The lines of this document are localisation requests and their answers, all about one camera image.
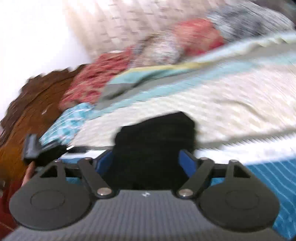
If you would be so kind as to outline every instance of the red patterned pillow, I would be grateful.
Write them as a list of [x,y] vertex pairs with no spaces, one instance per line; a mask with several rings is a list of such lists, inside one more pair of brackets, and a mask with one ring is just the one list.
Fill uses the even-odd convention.
[[224,44],[220,32],[206,19],[179,22],[173,31],[189,56],[205,53]]
[[59,103],[60,110],[66,110],[80,103],[95,104],[102,88],[111,78],[126,70],[131,60],[131,48],[122,53],[105,53],[87,65],[77,76]]

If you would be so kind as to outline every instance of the carved wood edge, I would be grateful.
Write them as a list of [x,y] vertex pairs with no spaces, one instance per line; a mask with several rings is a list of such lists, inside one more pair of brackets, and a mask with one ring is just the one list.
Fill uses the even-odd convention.
[[50,88],[53,84],[72,78],[77,75],[85,64],[69,72],[68,69],[53,71],[45,76],[38,75],[28,79],[27,83],[21,88],[19,96],[10,103],[5,117],[1,120],[2,133],[0,134],[0,146],[2,146],[10,136],[15,123],[21,117],[23,111],[29,106],[38,95]]

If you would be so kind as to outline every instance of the blue striped fabric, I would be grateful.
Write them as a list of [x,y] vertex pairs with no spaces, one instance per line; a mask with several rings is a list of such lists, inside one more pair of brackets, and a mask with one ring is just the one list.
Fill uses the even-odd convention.
[[[296,235],[296,158],[247,166],[280,200],[280,212],[273,229],[291,239]],[[221,183],[214,178],[211,185]]]

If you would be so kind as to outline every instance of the white logo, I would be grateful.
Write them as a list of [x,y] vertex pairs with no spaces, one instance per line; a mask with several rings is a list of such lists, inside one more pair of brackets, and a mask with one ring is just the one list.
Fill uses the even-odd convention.
[[142,196],[143,197],[148,197],[148,196],[150,196],[150,193],[149,192],[142,193]]

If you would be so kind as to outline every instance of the white wall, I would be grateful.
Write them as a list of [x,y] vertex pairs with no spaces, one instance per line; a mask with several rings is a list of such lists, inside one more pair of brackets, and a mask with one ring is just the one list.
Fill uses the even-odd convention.
[[0,0],[0,119],[29,77],[90,61],[62,0]]

